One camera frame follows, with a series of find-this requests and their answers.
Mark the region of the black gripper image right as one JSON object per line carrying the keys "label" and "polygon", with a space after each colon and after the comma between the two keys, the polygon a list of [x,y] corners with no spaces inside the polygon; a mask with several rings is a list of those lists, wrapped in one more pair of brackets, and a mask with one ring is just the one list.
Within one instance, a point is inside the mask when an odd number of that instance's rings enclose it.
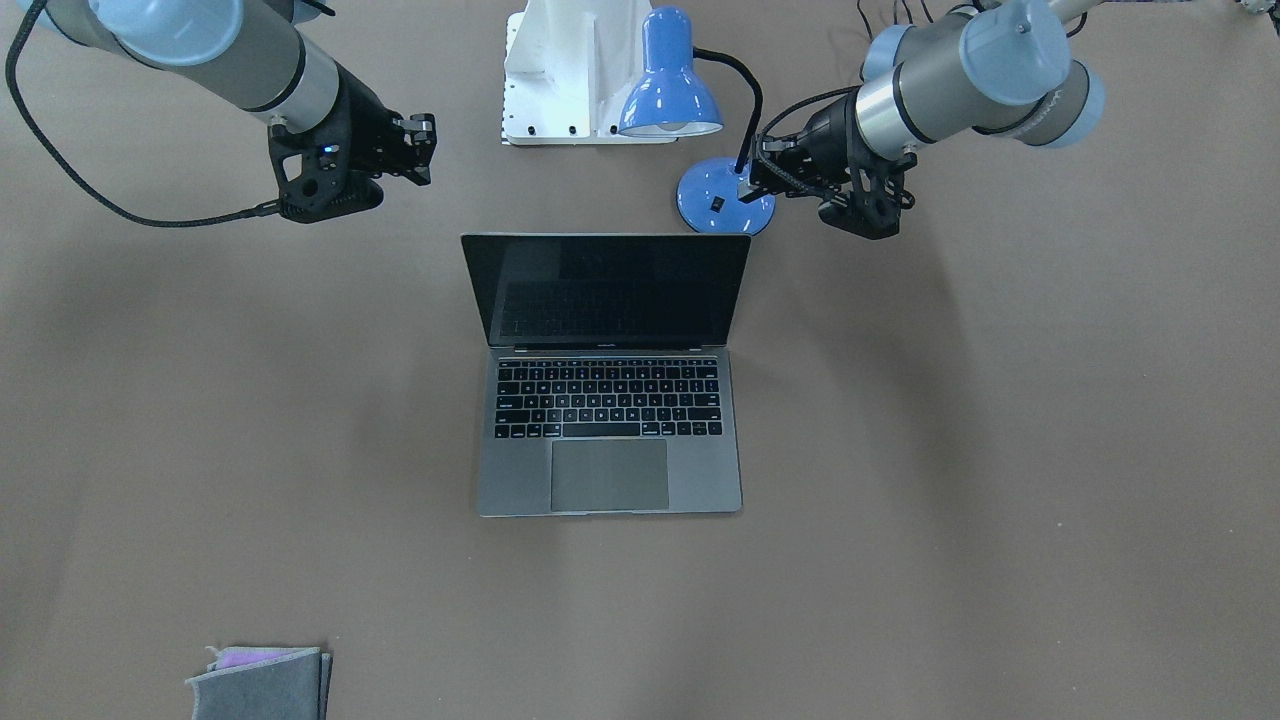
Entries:
{"label": "black gripper image right", "polygon": [[[760,172],[739,177],[739,201],[755,202],[771,196],[829,199],[849,187],[849,154],[852,127],[850,104],[855,92],[824,92],[783,109],[768,120],[756,138],[755,164]],[[794,113],[820,100],[831,100],[791,135],[773,128]]]}

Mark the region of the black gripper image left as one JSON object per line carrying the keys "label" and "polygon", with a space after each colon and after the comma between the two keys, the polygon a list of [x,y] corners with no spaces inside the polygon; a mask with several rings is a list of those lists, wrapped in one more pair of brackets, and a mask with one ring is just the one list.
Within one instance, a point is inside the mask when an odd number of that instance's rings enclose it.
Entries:
{"label": "black gripper image left", "polygon": [[349,168],[371,176],[389,174],[416,186],[431,183],[429,164],[413,158],[413,147],[436,145],[436,118],[416,113],[404,118],[387,108],[362,81],[343,65],[337,67],[339,90],[335,105],[316,129],[310,143],[337,143],[347,150]]}

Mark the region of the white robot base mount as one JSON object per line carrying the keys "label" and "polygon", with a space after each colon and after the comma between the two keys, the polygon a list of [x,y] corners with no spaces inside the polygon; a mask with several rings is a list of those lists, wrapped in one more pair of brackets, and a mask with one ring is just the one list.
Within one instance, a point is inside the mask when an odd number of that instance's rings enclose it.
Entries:
{"label": "white robot base mount", "polygon": [[667,143],[621,132],[649,1],[530,1],[506,24],[500,138],[517,147]]}

